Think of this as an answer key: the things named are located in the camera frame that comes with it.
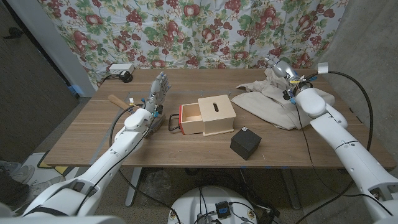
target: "floral fabric backdrop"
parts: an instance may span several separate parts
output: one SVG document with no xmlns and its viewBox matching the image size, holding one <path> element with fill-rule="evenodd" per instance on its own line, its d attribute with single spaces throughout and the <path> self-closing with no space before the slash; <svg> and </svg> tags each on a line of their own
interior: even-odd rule
<svg viewBox="0 0 398 224">
<path fill-rule="evenodd" d="M 272 54 L 308 68 L 348 0 L 38 0 L 93 86 L 112 63 L 262 68 Z"/>
</svg>

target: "metal table leg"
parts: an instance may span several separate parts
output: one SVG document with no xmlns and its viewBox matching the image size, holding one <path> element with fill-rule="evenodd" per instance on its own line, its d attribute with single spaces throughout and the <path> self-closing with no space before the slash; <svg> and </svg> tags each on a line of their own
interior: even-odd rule
<svg viewBox="0 0 398 224">
<path fill-rule="evenodd" d="M 136 187 L 138 187 L 137 184 L 138 184 L 139 177 L 141 175 L 141 170 L 142 170 L 142 167 L 135 167 L 134 170 L 132 171 L 130 183 Z M 132 206 L 135 194 L 136 194 L 136 191 L 132 187 L 129 187 L 129 191 L 127 192 L 127 196 L 126 196 L 126 201 L 124 203 L 127 207 Z"/>
<path fill-rule="evenodd" d="M 293 179 L 292 170 L 281 169 L 280 173 L 282 174 L 282 178 L 284 179 L 285 182 L 287 194 L 289 195 L 290 205 L 294 210 L 301 209 L 299 194 L 297 193 L 297 188 Z"/>
</svg>

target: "wooden handle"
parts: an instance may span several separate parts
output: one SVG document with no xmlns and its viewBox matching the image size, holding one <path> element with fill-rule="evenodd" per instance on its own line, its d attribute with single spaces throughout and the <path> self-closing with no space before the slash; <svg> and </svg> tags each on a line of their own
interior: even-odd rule
<svg viewBox="0 0 398 224">
<path fill-rule="evenodd" d="M 108 100 L 110 102 L 114 103 L 115 105 L 119 106 L 120 108 L 124 109 L 124 110 L 130 107 L 127 103 L 125 103 L 124 101 L 120 100 L 118 97 L 116 97 L 113 94 L 108 96 Z"/>
</svg>

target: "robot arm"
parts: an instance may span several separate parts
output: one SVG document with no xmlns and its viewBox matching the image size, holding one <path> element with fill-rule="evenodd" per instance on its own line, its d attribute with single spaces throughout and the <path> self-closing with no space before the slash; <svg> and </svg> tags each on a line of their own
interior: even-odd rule
<svg viewBox="0 0 398 224">
<path fill-rule="evenodd" d="M 306 114 L 313 118 L 310 124 L 317 133 L 335 150 L 340 161 L 355 181 L 361 194 L 378 200 L 393 215 L 398 215 L 398 179 L 388 173 L 382 165 L 345 128 L 348 123 L 344 116 L 325 103 L 307 83 L 300 85 L 297 74 L 286 62 L 266 58 L 274 73 L 290 83 L 290 91 L 300 91 L 292 96 Z M 365 204 L 375 222 L 388 219 L 388 214 L 377 202 L 365 197 Z"/>
<path fill-rule="evenodd" d="M 142 146 L 142 139 L 149 132 L 155 114 L 162 113 L 161 104 L 170 89 L 168 84 L 167 76 L 162 72 L 152 83 L 145 108 L 139 108 L 125 120 L 112 146 L 81 176 L 54 184 L 42 192 L 24 216 L 94 215 L 105 188 L 127 156 Z"/>
</svg>

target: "white wall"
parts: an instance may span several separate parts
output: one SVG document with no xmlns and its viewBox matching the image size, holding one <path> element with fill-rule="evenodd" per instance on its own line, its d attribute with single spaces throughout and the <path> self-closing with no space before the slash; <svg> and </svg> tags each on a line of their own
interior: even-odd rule
<svg viewBox="0 0 398 224">
<path fill-rule="evenodd" d="M 72 87 L 82 97 L 91 97 L 94 86 L 55 26 L 36 0 L 7 0 L 23 23 L 48 53 Z"/>
<path fill-rule="evenodd" d="M 374 113 L 374 137 L 398 161 L 398 1 L 350 0 L 329 49 L 319 58 L 344 72 L 367 91 Z M 369 112 L 358 87 L 345 78 L 324 75 L 369 127 Z M 394 175 L 398 177 L 398 168 Z"/>
</svg>

